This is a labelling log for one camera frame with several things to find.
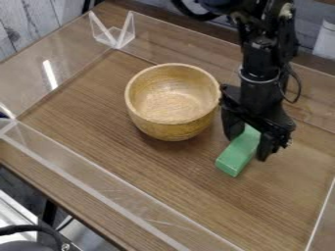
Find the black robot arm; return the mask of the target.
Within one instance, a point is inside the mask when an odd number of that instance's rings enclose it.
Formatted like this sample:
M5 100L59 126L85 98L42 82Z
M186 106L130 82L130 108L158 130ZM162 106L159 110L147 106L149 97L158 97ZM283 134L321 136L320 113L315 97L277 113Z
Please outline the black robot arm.
M295 103L287 95L289 82L299 80L291 67L298 55L294 0L199 0L211 14L227 15L239 34L242 63L239 86L225 84L222 91L222 120L230 140L237 139L246 126L261 133L257 158L265 161L290 145L297 124L283 103Z

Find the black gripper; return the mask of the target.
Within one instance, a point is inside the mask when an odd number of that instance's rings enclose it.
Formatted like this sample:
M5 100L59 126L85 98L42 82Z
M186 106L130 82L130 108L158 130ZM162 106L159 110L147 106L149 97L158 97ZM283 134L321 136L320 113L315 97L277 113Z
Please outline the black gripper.
M257 159L265 162L279 147L287 147L297 124L289 116L283 101L290 73L277 69L270 75L238 71L241 86L221 86L221 107L225 134L234 140L253 126L261 133Z

